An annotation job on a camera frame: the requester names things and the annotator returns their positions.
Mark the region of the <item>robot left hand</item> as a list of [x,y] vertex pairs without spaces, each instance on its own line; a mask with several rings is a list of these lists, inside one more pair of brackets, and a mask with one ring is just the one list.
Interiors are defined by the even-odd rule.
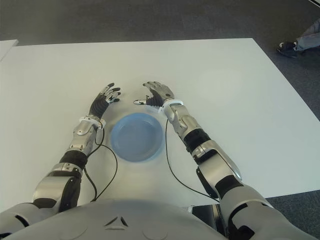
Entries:
[[110,83],[100,91],[90,106],[89,115],[101,119],[110,104],[120,101],[121,88],[114,87],[114,85]]

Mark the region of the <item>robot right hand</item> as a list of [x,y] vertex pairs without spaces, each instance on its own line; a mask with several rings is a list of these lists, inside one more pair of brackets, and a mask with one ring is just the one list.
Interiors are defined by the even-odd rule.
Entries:
[[148,81],[142,85],[150,91],[151,97],[147,96],[145,99],[134,100],[134,105],[161,107],[166,101],[173,100],[175,98],[175,95],[170,88],[158,81]]

